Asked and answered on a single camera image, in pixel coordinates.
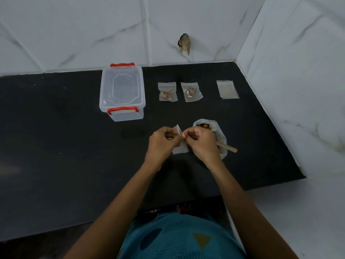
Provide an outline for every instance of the red handle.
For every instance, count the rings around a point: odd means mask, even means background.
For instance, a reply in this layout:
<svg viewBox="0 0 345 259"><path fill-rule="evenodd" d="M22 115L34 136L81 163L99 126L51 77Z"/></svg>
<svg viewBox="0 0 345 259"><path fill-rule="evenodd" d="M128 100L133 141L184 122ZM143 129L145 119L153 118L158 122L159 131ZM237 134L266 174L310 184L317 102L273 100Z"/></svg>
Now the red handle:
<svg viewBox="0 0 345 259"><path fill-rule="evenodd" d="M116 112L120 110L135 110L137 113L139 112L139 109L136 106L122 106L122 107L117 107L117 108L110 108L107 110L107 112L109 115L112 115L111 112Z"/></svg>
<svg viewBox="0 0 345 259"><path fill-rule="evenodd" d="M117 67L117 66L131 66L135 65L134 63L111 63L110 67Z"/></svg>

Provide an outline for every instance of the person's right hand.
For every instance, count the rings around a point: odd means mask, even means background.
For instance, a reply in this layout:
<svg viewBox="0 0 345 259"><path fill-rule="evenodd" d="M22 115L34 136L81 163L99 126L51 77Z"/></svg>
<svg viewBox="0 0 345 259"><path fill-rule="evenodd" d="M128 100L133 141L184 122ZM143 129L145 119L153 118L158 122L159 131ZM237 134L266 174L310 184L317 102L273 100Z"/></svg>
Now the person's right hand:
<svg viewBox="0 0 345 259"><path fill-rule="evenodd" d="M194 126L184 130L182 136L209 169L213 164L222 162L216 135L211 130Z"/></svg>

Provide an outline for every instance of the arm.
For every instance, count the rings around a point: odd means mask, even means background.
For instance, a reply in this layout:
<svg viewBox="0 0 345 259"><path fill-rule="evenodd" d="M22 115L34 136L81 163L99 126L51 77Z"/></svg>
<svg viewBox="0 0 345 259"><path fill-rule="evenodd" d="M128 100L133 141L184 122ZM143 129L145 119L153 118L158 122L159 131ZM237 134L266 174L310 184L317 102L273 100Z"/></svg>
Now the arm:
<svg viewBox="0 0 345 259"><path fill-rule="evenodd" d="M116 257L151 179L181 140L183 140L182 136L169 127L163 127L150 136L149 147L141 168L72 246L64 259Z"/></svg>
<svg viewBox="0 0 345 259"><path fill-rule="evenodd" d="M250 258L298 259L225 167L215 134L201 127L192 127L184 131L183 137L215 178Z"/></svg>

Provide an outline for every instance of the hand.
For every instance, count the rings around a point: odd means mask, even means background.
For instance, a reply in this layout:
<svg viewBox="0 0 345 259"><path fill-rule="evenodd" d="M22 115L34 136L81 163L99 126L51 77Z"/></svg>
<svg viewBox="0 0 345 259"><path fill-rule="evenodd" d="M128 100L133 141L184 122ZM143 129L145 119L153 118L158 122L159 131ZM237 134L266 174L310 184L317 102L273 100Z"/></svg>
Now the hand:
<svg viewBox="0 0 345 259"><path fill-rule="evenodd" d="M159 171L162 163L171 154L172 150L180 145L181 141L183 141L183 137L178 134L176 128L162 127L155 131L149 139L145 163L153 166L155 172Z"/></svg>
<svg viewBox="0 0 345 259"><path fill-rule="evenodd" d="M194 126L183 131L183 137L210 170L213 164L222 162L216 135L211 130Z"/></svg>

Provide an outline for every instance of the forearm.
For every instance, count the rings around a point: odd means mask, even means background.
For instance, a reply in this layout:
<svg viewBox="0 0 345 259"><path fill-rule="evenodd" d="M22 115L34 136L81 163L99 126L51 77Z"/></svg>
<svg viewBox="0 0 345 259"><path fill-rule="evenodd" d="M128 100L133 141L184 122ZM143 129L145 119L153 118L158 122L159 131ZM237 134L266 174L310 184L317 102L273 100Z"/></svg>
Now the forearm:
<svg viewBox="0 0 345 259"><path fill-rule="evenodd" d="M255 259L298 258L261 214L222 162L210 167L248 255Z"/></svg>
<svg viewBox="0 0 345 259"><path fill-rule="evenodd" d="M145 196L155 168L144 163L64 259L115 258Z"/></svg>

